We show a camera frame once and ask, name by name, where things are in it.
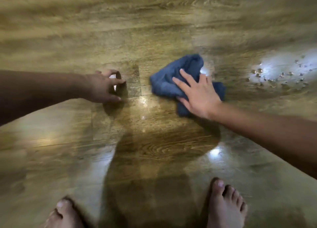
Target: toenail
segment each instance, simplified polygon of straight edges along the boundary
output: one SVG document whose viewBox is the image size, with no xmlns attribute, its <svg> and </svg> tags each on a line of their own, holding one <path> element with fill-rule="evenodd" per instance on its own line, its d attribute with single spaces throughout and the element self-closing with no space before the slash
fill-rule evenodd
<svg viewBox="0 0 317 228">
<path fill-rule="evenodd" d="M 224 182 L 222 180 L 218 180 L 218 186 L 223 187 L 224 186 Z"/>
<path fill-rule="evenodd" d="M 64 202 L 63 201 L 59 201 L 56 206 L 58 208 L 62 208 L 64 206 Z"/>
</svg>

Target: blue towel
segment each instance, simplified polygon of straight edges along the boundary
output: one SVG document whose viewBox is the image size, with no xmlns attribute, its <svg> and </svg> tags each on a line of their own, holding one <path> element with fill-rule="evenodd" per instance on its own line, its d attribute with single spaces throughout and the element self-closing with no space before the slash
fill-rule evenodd
<svg viewBox="0 0 317 228">
<path fill-rule="evenodd" d="M 185 55 L 184 57 L 169 63 L 159 72 L 153 74 L 150 77 L 152 93 L 159 96 L 168 96 L 172 98 L 184 97 L 188 100 L 188 97 L 172 81 L 172 78 L 176 77 L 181 81 L 187 83 L 179 72 L 180 69 L 184 69 L 186 73 L 190 74 L 194 78 L 194 80 L 198 82 L 200 69 L 203 66 L 204 61 L 199 54 Z M 221 82 L 213 82 L 212 85 L 214 86 L 214 89 L 216 93 L 219 95 L 220 99 L 224 100 L 224 94 L 226 90 L 224 85 Z M 177 104 L 177 114 L 179 116 L 188 116 L 190 112 L 181 102 L 179 102 Z"/>
</svg>

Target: person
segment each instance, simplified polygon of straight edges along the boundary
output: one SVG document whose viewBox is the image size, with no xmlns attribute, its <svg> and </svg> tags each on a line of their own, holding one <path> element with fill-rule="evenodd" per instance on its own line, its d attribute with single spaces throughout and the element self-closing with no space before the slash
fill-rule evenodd
<svg viewBox="0 0 317 228">
<path fill-rule="evenodd" d="M 111 94 L 114 85 L 125 82 L 111 79 L 117 70 L 95 74 L 60 74 L 0 71 L 0 125 L 33 111 L 74 98 L 91 102 L 119 102 Z M 212 120 L 263 146 L 306 174 L 317 178 L 317 122 L 239 109 L 222 102 L 210 77 L 200 75 L 199 82 L 180 70 L 189 85 L 173 78 L 188 97 L 178 98 L 194 115 Z M 239 192 L 216 178 L 211 185 L 208 228 L 242 228 L 248 206 Z M 70 200 L 60 200 L 49 215 L 47 228 L 82 228 L 79 215 Z"/>
</svg>

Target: shiny floor surface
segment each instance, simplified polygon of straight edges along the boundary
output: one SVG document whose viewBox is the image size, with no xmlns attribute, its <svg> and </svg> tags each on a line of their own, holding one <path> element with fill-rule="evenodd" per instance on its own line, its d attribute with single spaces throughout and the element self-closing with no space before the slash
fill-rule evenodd
<svg viewBox="0 0 317 228">
<path fill-rule="evenodd" d="M 149 85 L 196 52 L 228 102 L 316 119 L 316 0 L 0 1 L 1 69 L 113 67 L 127 80 L 116 110 L 71 100 L 0 128 L 1 227 L 36 227 L 65 195 L 99 227 L 204 227 L 215 176 L 249 204 L 246 227 L 317 226 L 314 179 L 223 127 L 177 117 Z"/>
</svg>

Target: forearm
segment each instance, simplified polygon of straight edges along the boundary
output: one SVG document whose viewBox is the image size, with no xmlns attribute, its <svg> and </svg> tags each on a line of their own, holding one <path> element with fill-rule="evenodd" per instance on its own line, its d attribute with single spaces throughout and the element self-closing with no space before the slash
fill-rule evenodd
<svg viewBox="0 0 317 228">
<path fill-rule="evenodd" d="M 82 75 L 0 70 L 0 125 L 33 111 L 84 96 Z"/>
<path fill-rule="evenodd" d="M 317 123 L 222 103 L 212 119 L 317 178 Z"/>
</svg>

